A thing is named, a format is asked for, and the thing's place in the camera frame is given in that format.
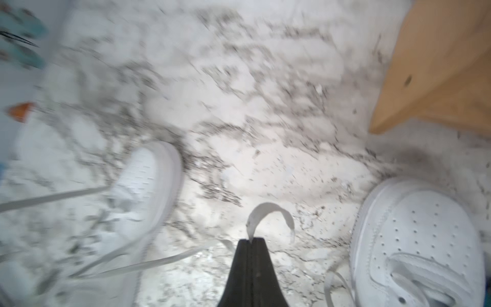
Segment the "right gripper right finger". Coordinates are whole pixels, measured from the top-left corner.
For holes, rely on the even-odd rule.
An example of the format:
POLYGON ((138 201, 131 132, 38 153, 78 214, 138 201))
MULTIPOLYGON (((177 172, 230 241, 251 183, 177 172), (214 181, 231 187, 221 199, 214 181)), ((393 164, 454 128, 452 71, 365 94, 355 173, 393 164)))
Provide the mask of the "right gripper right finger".
POLYGON ((252 256, 252 306, 288 307, 268 251, 265 239, 254 238, 252 256))

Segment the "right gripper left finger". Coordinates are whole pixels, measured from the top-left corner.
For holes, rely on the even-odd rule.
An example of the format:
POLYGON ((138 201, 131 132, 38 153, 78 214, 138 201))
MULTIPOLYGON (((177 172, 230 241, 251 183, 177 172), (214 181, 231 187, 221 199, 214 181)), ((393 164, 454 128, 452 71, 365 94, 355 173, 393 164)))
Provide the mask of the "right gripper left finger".
POLYGON ((228 280, 218 307, 251 307, 252 294, 252 244, 239 240, 228 280))

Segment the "white sneaker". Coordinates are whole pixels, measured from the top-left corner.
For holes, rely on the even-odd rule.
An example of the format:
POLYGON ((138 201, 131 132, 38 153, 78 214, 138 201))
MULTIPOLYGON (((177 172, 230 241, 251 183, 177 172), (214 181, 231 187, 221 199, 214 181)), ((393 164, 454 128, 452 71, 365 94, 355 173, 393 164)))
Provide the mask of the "white sneaker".
POLYGON ((485 257, 473 220, 428 182, 395 177, 362 204, 352 232, 352 306, 483 306, 485 257))
MULTIPOLYGON (((136 149, 119 178, 108 187, 110 209, 75 242, 77 253, 37 281, 20 269, 20 253, 1 256, 2 306, 132 306, 141 274, 199 253, 197 247, 175 256, 145 261, 157 229, 175 203, 182 185, 177 149, 155 141, 136 149)), ((259 204, 248 217, 248 240, 264 217, 280 211, 259 204)))

